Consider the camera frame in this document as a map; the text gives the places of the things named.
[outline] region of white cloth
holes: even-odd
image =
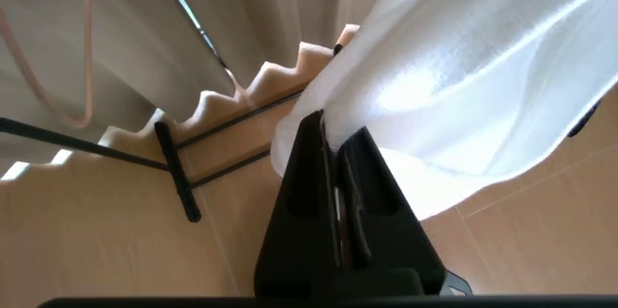
[[[618,79],[618,0],[379,0],[278,125],[367,126],[419,219],[546,158]]]

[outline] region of black metal rack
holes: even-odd
[[[167,163],[147,159],[134,154],[127,154],[112,148],[91,143],[86,140],[73,138],[65,134],[57,133],[36,126],[26,125],[21,122],[7,118],[0,118],[0,133],[9,133],[24,138],[30,138],[49,144],[59,145],[61,147],[73,150],[79,150],[90,154],[99,154],[105,157],[120,159],[125,162],[135,163],[143,165],[145,167],[155,168],[158,170],[169,172],[172,175],[172,179],[174,179],[174,184],[176,185],[178,195],[181,198],[184,213],[186,214],[187,219],[191,222],[198,222],[202,215],[197,204],[195,203],[195,198],[193,196],[192,190],[198,186],[201,186],[208,182],[212,182],[215,179],[221,178],[226,174],[232,173],[248,164],[251,164],[261,158],[268,156],[270,154],[270,150],[255,154],[238,163],[225,167],[218,172],[203,177],[202,179],[199,179],[195,182],[190,182],[188,177],[184,173],[183,164],[179,159],[178,151],[192,144],[195,144],[205,138],[208,138],[209,136],[218,133],[221,130],[224,130],[246,119],[263,113],[277,105],[295,99],[300,96],[301,93],[302,90],[294,92],[291,95],[285,96],[264,106],[261,106],[255,110],[249,111],[246,114],[238,116],[237,118],[234,118],[233,120],[230,120],[220,126],[208,129],[191,138],[183,140],[178,144],[174,143],[168,125],[163,122],[157,122],[156,124],[154,124],[154,131],[156,133],[156,137],[158,139],[159,145],[161,147],[161,150],[163,151],[163,155],[165,156],[165,160]]]

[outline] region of pink cord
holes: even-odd
[[[47,95],[47,91],[39,82],[37,76],[32,72],[28,60],[21,51],[19,43],[15,38],[9,20],[2,8],[0,8],[0,31],[9,51],[21,75],[26,80],[28,87],[35,94],[37,99],[49,110],[58,115],[62,121],[73,128],[84,128],[93,117],[93,38],[92,38],[92,15],[91,2],[84,0],[84,74],[86,84],[86,104],[84,116],[81,119],[74,119],[67,114]]]

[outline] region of white fabric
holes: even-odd
[[[546,158],[618,79],[618,0],[379,0],[278,125],[324,109],[336,150],[367,126],[424,219]]]

